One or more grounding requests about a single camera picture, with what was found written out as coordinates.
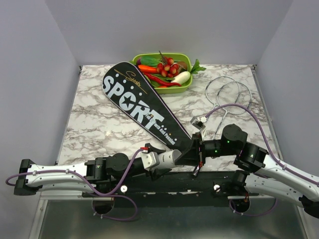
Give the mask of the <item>black racket cover bag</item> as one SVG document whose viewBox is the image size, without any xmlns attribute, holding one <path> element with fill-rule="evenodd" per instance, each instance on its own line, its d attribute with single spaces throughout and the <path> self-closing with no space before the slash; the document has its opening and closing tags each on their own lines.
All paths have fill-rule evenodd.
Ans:
<svg viewBox="0 0 319 239">
<path fill-rule="evenodd" d="M 169 148 L 184 150 L 191 144 L 191 136 L 137 66 L 114 65 L 104 75 L 102 89 L 112 103 Z"/>
</svg>

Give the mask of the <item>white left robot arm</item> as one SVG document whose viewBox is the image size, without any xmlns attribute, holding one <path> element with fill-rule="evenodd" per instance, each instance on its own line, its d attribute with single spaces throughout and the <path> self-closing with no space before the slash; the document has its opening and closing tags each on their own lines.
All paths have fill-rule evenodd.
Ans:
<svg viewBox="0 0 319 239">
<path fill-rule="evenodd" d="M 172 151 L 142 152 L 134 160 L 123 153 L 98 157 L 72 165 L 37 165 L 29 159 L 21 162 L 14 186 L 17 196 L 31 196 L 39 191 L 67 190 L 96 194 L 115 193 L 125 179 L 141 174 L 166 173 L 175 167 Z"/>
</svg>

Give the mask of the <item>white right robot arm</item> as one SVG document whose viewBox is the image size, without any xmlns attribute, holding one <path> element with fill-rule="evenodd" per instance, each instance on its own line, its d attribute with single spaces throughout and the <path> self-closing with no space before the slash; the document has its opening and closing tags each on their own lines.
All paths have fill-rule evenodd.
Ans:
<svg viewBox="0 0 319 239">
<path fill-rule="evenodd" d="M 247 141 L 248 134 L 235 124 L 227 125 L 220 139 L 192 136 L 190 146 L 175 165 L 203 166 L 206 158 L 234 156 L 239 168 L 229 183 L 231 194 L 265 194 L 282 198 L 319 216 L 319 178 L 279 160 L 270 151 Z"/>
</svg>

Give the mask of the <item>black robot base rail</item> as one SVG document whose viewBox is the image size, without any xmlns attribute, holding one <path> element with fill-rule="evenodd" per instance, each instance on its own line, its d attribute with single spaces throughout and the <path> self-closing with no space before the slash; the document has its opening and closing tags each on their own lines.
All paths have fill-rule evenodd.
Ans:
<svg viewBox="0 0 319 239">
<path fill-rule="evenodd" d="M 139 208 L 226 207 L 234 197 L 239 208 L 246 211 L 250 206 L 250 193 L 244 188 L 247 175 L 236 170 L 200 172 L 197 177 L 189 172 L 127 176 L 122 183 L 127 191 L 118 189 L 109 200 L 93 200 L 93 209 L 105 214 L 133 204 Z"/>
</svg>

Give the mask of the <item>white shuttlecock tube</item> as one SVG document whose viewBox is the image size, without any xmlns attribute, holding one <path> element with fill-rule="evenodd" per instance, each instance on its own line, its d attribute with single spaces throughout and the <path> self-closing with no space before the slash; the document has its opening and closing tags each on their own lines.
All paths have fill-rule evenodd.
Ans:
<svg viewBox="0 0 319 239">
<path fill-rule="evenodd" d="M 158 155 L 159 165 L 155 169 L 173 169 L 176 167 L 175 161 L 181 156 L 177 149 L 167 151 Z"/>
</svg>

